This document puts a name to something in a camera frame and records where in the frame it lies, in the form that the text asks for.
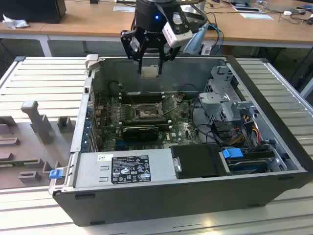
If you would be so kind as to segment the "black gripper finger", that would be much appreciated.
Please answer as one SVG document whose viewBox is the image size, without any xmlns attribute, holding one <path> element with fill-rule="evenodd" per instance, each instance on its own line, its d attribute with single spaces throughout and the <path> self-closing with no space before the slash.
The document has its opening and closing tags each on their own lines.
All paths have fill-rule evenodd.
<svg viewBox="0 0 313 235">
<path fill-rule="evenodd" d="M 159 48 L 159 59 L 158 59 L 158 75 L 162 74 L 163 64 L 167 61 L 173 61 L 176 55 L 179 53 L 181 47 L 170 48 L 166 53 L 164 48 Z"/>
<path fill-rule="evenodd" d="M 140 29 L 122 30 L 120 36 L 127 57 L 137 62 L 139 74 L 142 71 L 142 58 L 145 52 L 145 42 L 140 42 L 143 39 L 141 33 Z"/>
</svg>

